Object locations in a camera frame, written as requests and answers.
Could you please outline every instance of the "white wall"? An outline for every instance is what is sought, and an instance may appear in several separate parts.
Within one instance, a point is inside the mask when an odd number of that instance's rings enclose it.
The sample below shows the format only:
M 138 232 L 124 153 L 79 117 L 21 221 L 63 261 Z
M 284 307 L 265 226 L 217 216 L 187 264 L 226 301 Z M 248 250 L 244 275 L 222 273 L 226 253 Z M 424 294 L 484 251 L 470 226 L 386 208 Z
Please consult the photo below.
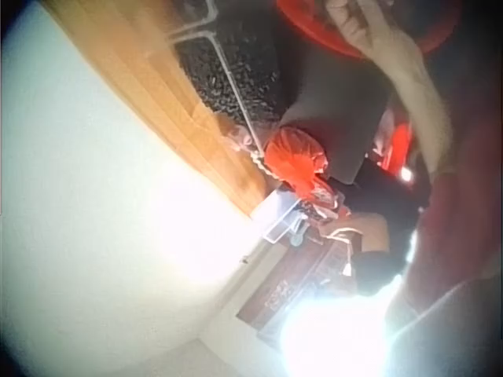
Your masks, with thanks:
M 287 377 L 281 355 L 259 340 L 254 328 L 236 318 L 243 304 L 285 252 L 286 247 L 280 244 L 267 250 L 258 265 L 251 266 L 251 273 L 200 336 L 211 351 L 244 377 Z
M 239 377 L 239 375 L 201 341 L 193 340 L 159 357 L 106 377 Z
M 196 338 L 256 240 L 248 219 L 36 2 L 3 41 L 2 132 L 2 335 L 22 364 L 91 375 Z

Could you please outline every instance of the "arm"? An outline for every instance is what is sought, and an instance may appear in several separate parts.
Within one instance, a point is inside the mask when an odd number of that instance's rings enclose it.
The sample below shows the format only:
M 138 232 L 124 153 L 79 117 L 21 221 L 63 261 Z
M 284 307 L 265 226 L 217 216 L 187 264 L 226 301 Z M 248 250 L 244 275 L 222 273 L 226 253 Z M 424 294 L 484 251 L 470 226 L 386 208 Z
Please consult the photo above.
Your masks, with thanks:
M 379 214 L 351 214 L 319 226 L 320 235 L 337 240 L 342 232 L 362 234 L 362 251 L 389 251 L 390 240 L 387 222 Z
M 391 80 L 409 112 L 430 177 L 452 167 L 452 127 L 414 41 L 392 27 L 376 0 L 329 0 L 327 10 L 344 38 Z

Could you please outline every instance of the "red plastic bag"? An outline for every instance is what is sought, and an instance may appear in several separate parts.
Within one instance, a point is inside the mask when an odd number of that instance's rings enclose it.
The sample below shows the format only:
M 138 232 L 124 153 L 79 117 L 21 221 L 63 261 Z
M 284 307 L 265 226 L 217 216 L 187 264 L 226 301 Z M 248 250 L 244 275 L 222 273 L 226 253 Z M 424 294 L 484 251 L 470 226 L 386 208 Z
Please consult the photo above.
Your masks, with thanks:
M 317 174 L 325 172 L 329 161 L 322 146 L 305 132 L 280 128 L 266 146 L 265 163 L 282 181 L 289 183 L 300 199 L 334 208 L 336 195 Z

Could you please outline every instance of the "dark hair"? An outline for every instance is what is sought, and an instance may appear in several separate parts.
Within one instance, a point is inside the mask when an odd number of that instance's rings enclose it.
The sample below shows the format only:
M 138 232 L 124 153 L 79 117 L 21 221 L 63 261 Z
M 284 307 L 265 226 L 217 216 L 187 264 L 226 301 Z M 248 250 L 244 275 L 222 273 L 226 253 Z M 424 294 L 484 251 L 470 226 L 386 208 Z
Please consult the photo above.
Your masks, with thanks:
M 358 293 L 363 296 L 376 294 L 389 284 L 400 269 L 395 259 L 385 251 L 366 251 L 351 258 L 351 267 Z

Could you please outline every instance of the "hand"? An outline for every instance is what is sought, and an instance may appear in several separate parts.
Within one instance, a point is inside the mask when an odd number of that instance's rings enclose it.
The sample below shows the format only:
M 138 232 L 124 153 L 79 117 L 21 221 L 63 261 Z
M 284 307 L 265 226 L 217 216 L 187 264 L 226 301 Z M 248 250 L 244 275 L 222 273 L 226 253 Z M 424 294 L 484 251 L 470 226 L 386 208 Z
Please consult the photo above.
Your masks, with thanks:
M 422 72 L 419 47 L 387 21 L 377 0 L 328 0 L 326 9 L 346 41 L 390 78 Z

